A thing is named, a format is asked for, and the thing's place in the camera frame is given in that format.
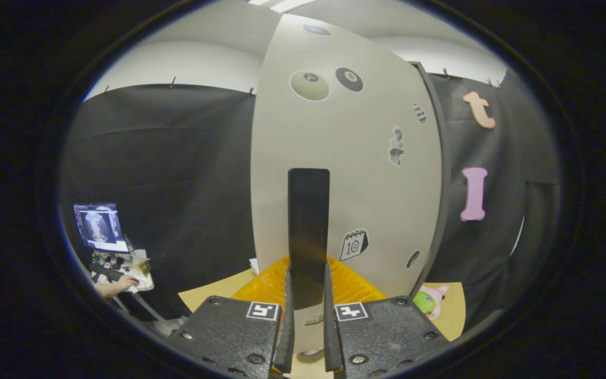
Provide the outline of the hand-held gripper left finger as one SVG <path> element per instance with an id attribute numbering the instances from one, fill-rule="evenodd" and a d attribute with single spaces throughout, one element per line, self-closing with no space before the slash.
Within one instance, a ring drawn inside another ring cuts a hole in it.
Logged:
<path id="1" fill-rule="evenodd" d="M 282 378 L 291 372 L 295 338 L 290 284 L 284 257 L 233 297 L 207 297 L 168 343 L 220 378 Z"/>

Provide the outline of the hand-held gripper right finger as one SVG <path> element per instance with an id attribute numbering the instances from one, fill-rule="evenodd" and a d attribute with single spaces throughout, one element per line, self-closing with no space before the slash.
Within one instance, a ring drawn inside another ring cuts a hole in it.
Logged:
<path id="1" fill-rule="evenodd" d="M 324 290 L 325 364 L 335 378 L 425 374 L 450 350 L 448 339 L 409 297 L 385 297 L 332 257 Z"/>

